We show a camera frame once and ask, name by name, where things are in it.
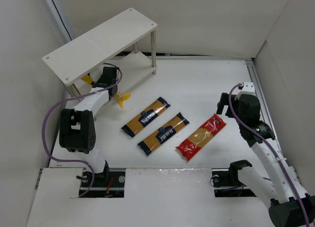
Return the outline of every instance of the white wall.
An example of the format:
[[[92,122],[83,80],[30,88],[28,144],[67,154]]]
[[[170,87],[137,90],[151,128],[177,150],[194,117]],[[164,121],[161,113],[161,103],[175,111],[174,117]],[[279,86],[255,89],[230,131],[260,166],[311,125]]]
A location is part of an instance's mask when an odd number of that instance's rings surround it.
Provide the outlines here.
[[[47,163],[41,143],[46,111],[63,86],[42,61],[60,46],[42,0],[0,0],[0,220],[26,224],[39,169]],[[51,146],[57,114],[48,124]]]
[[[289,0],[255,66],[285,156],[315,194],[315,0]]]
[[[157,51],[255,57],[287,0],[60,0],[77,36],[133,7],[158,24]],[[150,51],[150,40],[139,44]]]

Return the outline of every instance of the red pasta package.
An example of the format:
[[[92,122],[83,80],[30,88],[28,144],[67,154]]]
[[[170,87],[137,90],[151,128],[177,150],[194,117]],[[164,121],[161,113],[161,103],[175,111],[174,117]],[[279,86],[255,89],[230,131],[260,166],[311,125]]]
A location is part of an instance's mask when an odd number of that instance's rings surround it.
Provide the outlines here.
[[[217,114],[214,114],[176,148],[189,161],[225,125],[226,123]]]

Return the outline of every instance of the pasta package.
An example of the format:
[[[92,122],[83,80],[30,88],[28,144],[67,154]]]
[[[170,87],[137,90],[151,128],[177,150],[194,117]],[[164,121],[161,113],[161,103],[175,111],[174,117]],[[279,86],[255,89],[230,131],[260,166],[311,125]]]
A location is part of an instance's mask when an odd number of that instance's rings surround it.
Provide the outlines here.
[[[176,148],[189,161],[225,125],[226,123],[218,115],[214,114]]]
[[[169,140],[177,132],[179,132],[183,127],[189,124],[181,113],[178,113],[173,119],[168,121],[161,128],[153,132],[146,139],[138,143],[138,146],[145,152],[148,156],[156,150],[160,145]]]
[[[155,102],[145,108],[140,114],[122,127],[122,130],[130,137],[134,137],[145,126],[151,123],[158,115],[162,114],[171,105],[159,97]]]

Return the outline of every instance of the red wire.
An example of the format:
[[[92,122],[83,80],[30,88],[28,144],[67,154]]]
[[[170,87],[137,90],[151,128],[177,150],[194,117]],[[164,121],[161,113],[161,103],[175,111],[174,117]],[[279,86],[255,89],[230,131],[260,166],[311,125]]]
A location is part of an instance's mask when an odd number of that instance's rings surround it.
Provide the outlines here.
[[[114,181],[114,179],[113,179],[113,178],[111,178],[111,179],[110,179],[110,182],[109,182],[109,185],[107,186],[107,189],[106,189],[106,192],[105,192],[105,196],[104,196],[104,197],[106,197],[106,196],[107,196],[107,194],[109,194],[109,188],[110,188],[110,186],[112,186],[113,181]]]

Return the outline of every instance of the shelf leg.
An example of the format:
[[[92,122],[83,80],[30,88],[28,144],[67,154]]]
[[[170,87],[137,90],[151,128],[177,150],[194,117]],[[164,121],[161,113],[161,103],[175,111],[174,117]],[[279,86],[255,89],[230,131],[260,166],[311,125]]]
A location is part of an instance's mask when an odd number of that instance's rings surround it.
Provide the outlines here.
[[[79,97],[81,95],[79,90],[77,89],[77,87],[74,84],[72,84],[66,88],[67,88],[70,96],[72,96],[72,97]]]
[[[138,43],[134,43],[133,44],[133,51],[137,54],[139,52],[139,49],[138,49]]]
[[[152,53],[152,67],[157,66],[157,36],[156,31],[151,32],[151,53]]]

